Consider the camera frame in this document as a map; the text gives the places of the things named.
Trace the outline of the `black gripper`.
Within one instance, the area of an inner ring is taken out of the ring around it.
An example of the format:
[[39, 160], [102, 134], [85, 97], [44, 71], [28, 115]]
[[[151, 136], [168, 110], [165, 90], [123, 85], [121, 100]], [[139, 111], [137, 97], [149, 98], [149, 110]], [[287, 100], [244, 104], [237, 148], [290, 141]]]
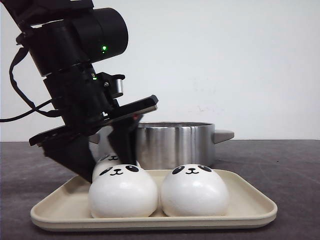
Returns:
[[120, 106], [117, 98], [107, 97], [92, 66], [74, 66], [51, 73], [45, 86], [64, 126], [29, 139], [40, 145], [44, 155], [92, 182], [96, 165], [86, 136], [111, 125], [108, 141], [122, 164], [137, 165], [137, 129], [143, 114], [156, 110], [155, 95]]

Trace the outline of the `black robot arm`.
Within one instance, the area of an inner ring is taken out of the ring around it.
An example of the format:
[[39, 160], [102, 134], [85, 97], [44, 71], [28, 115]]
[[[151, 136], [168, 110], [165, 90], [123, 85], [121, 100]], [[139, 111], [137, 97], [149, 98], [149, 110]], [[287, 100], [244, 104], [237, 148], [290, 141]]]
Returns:
[[113, 130], [108, 139], [120, 161], [135, 165], [139, 121], [156, 110], [158, 98], [151, 95], [121, 106], [117, 98], [123, 95], [125, 76], [93, 68], [93, 63], [126, 50], [129, 36], [122, 16], [113, 8], [96, 9], [90, 0], [5, 0], [3, 6], [20, 29], [11, 67], [31, 55], [53, 110], [34, 104], [11, 77], [13, 89], [31, 113], [64, 121], [30, 138], [30, 145], [91, 181], [96, 162], [89, 139], [109, 125]]

